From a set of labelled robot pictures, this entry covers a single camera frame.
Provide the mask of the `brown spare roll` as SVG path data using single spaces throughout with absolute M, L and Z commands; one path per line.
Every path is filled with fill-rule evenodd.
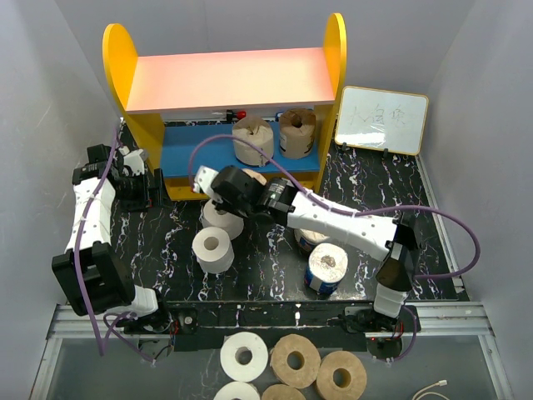
M 359 399 L 366 384 L 366 369 L 355 354 L 335 351 L 321 360 L 316 390 L 322 399 Z
M 309 339 L 289 334 L 272 349 L 270 365 L 279 381 L 289 387 L 303 389 L 316 381 L 321 356 Z
M 261 400 L 305 400 L 304 394 L 286 384 L 274 384 L 268 387 L 262 394 Z

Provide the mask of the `brown spare roll bottom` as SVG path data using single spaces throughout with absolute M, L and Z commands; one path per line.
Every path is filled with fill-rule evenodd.
M 304 394 L 286 384 L 274 384 L 268 387 L 262 394 L 261 400 L 305 400 Z

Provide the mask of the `blue wrapped white roll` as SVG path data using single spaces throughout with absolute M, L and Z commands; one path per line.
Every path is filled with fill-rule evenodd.
M 308 258 L 304 282 L 319 294 L 331 295 L 346 275 L 348 254 L 332 243 L 318 244 Z

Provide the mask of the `brown spare roll right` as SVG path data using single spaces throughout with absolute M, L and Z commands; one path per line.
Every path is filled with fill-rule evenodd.
M 366 384 L 366 369 L 355 354 L 335 351 L 321 360 L 316 390 L 322 399 L 359 399 Z

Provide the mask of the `white spare roll bottom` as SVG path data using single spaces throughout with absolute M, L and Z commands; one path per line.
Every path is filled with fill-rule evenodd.
M 215 394 L 214 400 L 260 400 L 261 395 L 249 382 L 229 382 Z

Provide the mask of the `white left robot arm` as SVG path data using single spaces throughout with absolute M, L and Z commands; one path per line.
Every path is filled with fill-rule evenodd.
M 53 257 L 52 271 L 73 311 L 134 314 L 120 328 L 161 333 L 172 322 L 162 295 L 136 285 L 112 249 L 112 207 L 145 212 L 168 199 L 161 169 L 147 174 L 143 149 L 126 146 L 113 151 L 99 144 L 87 149 L 88 162 L 74 170 L 76 198 L 72 234 L 64 253 Z

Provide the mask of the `cream roll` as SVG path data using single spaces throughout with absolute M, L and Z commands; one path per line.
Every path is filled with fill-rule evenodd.
M 233 125 L 232 136 L 245 140 L 260 148 L 263 156 L 253 147 L 241 141 L 234 141 L 237 160 L 251 167 L 264 167 L 274 155 L 274 133 L 268 122 L 257 116 L 246 116 Z
M 293 232 L 296 245 L 305 254 L 310 254 L 316 246 L 330 240 L 330 237 L 327 235 L 306 229 L 294 228 Z

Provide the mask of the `small whiteboard yellow frame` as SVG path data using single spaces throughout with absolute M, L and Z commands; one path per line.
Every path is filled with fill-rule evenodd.
M 422 94 L 346 86 L 341 93 L 335 142 L 416 156 L 421 150 L 428 107 L 429 98 Z

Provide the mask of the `white spare roll foreground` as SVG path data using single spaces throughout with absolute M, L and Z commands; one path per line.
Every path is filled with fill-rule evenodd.
M 263 339 L 253 332 L 239 332 L 223 343 L 220 364 L 234 381 L 249 383 L 259 378 L 267 367 L 269 353 Z

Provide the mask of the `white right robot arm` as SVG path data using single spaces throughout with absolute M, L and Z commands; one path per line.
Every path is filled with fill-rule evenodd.
M 200 167 L 194 187 L 213 200 L 218 210 L 320 233 L 377 260 L 380 268 L 372 305 L 346 317 L 345 328 L 364 333 L 396 330 L 420 253 L 412 218 L 363 216 L 356 209 L 318 197 L 293 177 L 260 182 L 235 166 L 220 172 Z

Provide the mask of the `brown spare roll middle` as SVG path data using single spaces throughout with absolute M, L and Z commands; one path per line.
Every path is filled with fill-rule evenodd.
M 279 381 L 289 387 L 303 389 L 316 381 L 321 356 L 309 339 L 289 334 L 272 349 L 270 365 Z

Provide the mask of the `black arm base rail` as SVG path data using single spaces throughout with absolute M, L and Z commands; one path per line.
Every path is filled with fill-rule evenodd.
M 418 333 L 417 310 L 408 305 L 397 319 L 383 317 L 369 301 L 170 302 L 152 329 L 133 323 L 127 333 L 174 339 L 177 352 L 219 348 L 232 334 L 249 331 L 271 348 L 288 334 L 318 348 L 365 352 L 368 338 L 398 339 Z

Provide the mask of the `cream roll front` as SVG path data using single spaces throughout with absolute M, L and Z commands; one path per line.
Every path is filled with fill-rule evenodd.
M 246 116 L 233 125 L 232 136 L 245 140 L 260 148 L 263 156 L 253 147 L 241 141 L 234 141 L 237 160 L 251 167 L 264 167 L 274 155 L 274 133 L 268 122 L 257 116 Z

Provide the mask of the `red black marker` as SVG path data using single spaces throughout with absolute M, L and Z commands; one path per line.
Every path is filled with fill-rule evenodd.
M 241 120 L 247 116 L 246 111 L 233 111 L 233 110 L 226 110 L 226 120 L 228 122 L 231 122 L 233 120 Z

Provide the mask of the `yellow shelf with coloured boards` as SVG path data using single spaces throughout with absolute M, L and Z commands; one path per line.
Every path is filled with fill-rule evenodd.
M 187 179 L 193 145 L 203 137 L 176 135 L 163 113 L 202 121 L 225 111 L 263 112 L 313 108 L 318 121 L 311 156 L 286 167 L 306 188 L 319 190 L 346 76 L 347 35 L 343 16 L 327 21 L 321 47 L 141 56 L 119 23 L 102 38 L 110 92 L 130 132 L 148 152 L 150 169 L 162 168 L 170 198 L 199 200 Z

